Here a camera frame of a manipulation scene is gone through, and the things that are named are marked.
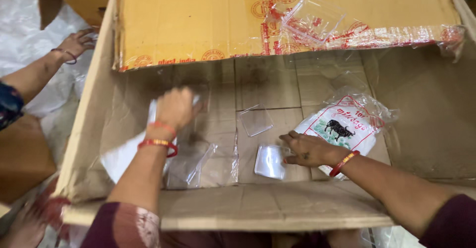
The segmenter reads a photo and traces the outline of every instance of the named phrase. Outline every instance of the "red thread bracelet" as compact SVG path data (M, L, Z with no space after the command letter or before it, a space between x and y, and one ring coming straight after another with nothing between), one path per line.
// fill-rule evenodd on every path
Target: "red thread bracelet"
M59 52L65 52L66 54L68 54L69 56L72 56L73 59L74 59L74 62L65 62L66 64L70 64L70 65L73 65L73 64L76 64L76 62L78 62L78 57L73 55L73 53L69 52L68 50L64 50L62 48L53 48L51 51L59 51Z
M144 146L148 146L148 145L164 146L164 147L173 149L174 152L172 154L168 154L167 158L174 157L179 152L179 149L177 148L177 146L175 146L171 142L168 142L166 140L161 140L161 139L144 139L144 141L140 142L139 145L137 145L137 149L142 148Z
M329 173L329 176L331 178L335 177L336 175L338 175L340 173L340 169L342 168L342 166L344 166L351 158L353 158L355 155L359 155L360 154L360 151L358 150L354 150L352 153L350 153L349 155L347 155L341 162L339 162L336 167L334 167L332 169L332 171L330 171Z
M164 124L160 121L155 121L153 123L150 123L149 125L154 126L154 127L162 127L164 129L166 129L167 131L169 131L173 135L172 139L174 139L177 136L177 132L175 131L175 129L173 127L171 127L170 125Z

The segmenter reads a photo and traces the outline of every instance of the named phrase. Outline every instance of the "plastic bag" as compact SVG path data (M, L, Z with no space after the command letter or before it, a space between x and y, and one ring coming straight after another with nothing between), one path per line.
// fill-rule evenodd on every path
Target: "plastic bag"
M325 141L358 150L367 155L376 142L375 135L386 123L397 119L397 111L389 110L371 96L343 87L336 96L326 100L325 106L309 115L295 129L297 133L318 136ZM327 165L319 169L329 175L332 168ZM342 173L335 178L345 179Z

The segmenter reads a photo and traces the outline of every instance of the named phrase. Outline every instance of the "clear plastic lid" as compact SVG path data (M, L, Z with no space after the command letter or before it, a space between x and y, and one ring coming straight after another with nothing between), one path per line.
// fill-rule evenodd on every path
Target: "clear plastic lid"
M284 17L282 27L292 32L300 42L322 44L345 15L342 8L321 0L301 0Z
M239 119L249 137L273 128L273 120L264 104L258 104L239 113Z

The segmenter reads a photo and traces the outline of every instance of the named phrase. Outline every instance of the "white plastic sheet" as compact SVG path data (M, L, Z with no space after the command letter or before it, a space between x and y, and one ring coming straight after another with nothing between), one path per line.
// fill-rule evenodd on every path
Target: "white plastic sheet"
M88 28L68 5L45 30L39 30L38 0L0 0L0 76L27 66L57 47L70 33ZM75 65L63 65L26 111L45 117L66 103L71 89L80 97L92 51Z

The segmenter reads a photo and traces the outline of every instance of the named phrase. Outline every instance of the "clear plastic container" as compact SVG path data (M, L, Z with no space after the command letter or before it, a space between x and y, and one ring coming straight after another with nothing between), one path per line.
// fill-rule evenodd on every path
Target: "clear plastic container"
M286 168L283 162L283 157L286 156L285 153L286 151L281 146L259 145L255 174L283 180L286 175Z
M299 41L323 44L345 16L342 8L321 0L301 0L284 17L282 27Z
M264 104L258 104L239 113L239 119L249 137L273 128L273 120Z

